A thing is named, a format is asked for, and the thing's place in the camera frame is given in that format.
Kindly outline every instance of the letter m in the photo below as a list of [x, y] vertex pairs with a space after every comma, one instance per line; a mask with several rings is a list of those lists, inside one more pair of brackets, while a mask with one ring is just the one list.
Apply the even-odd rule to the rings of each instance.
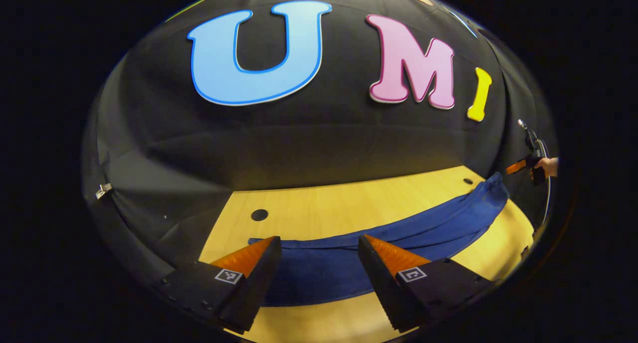
[[408, 98], [410, 91], [403, 85], [405, 66], [416, 102], [426, 97], [436, 75], [435, 88], [429, 93], [430, 105], [444, 110], [454, 107], [454, 51], [449, 45], [433, 38], [424, 55], [417, 40], [402, 23], [375, 14], [365, 20], [379, 31], [381, 40], [381, 79], [370, 86], [373, 100], [399, 103]]

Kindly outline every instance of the light wood surface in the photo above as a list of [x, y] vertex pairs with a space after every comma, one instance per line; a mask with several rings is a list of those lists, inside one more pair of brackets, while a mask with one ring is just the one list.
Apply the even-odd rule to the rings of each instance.
[[[330, 186], [235, 191], [200, 261], [209, 263], [239, 250], [251, 237], [317, 239], [396, 222], [469, 193], [481, 181], [485, 179], [459, 166]], [[257, 209], [266, 209], [268, 217], [253, 221], [251, 213]], [[453, 259], [487, 279], [503, 278], [531, 245], [532, 232], [528, 218], [509, 200], [487, 232]], [[262, 307], [242, 337], [258, 343], [381, 343], [398, 336], [376, 294], [369, 293], [327, 304]]]

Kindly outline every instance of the blue letter u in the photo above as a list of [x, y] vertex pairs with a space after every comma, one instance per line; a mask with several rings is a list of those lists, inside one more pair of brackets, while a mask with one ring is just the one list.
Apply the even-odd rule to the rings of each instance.
[[209, 20], [187, 36], [193, 40], [191, 72], [197, 92], [221, 105], [251, 105], [277, 100], [303, 88], [321, 65], [321, 14], [332, 6], [300, 0], [275, 5], [274, 14], [286, 18], [287, 52], [268, 70], [249, 71], [237, 63], [239, 24], [253, 16], [235, 11]]

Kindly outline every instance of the blue towel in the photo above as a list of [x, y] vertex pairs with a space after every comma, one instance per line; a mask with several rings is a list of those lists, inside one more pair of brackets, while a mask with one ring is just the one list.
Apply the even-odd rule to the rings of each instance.
[[[471, 245], [503, 210], [509, 193], [498, 172], [474, 191], [403, 220], [330, 238], [281, 241], [278, 272], [264, 307], [312, 305], [373, 291], [358, 258], [358, 238], [369, 234], [430, 261]], [[260, 241], [249, 239], [248, 243]]]

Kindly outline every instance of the metal clip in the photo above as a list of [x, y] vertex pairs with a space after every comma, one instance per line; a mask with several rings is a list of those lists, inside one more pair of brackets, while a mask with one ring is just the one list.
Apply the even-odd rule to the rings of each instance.
[[95, 193], [95, 197], [97, 197], [99, 200], [100, 198], [102, 198], [102, 196], [106, 195], [107, 192], [111, 191], [112, 189], [113, 189], [113, 186], [110, 183], [101, 184], [100, 190]]

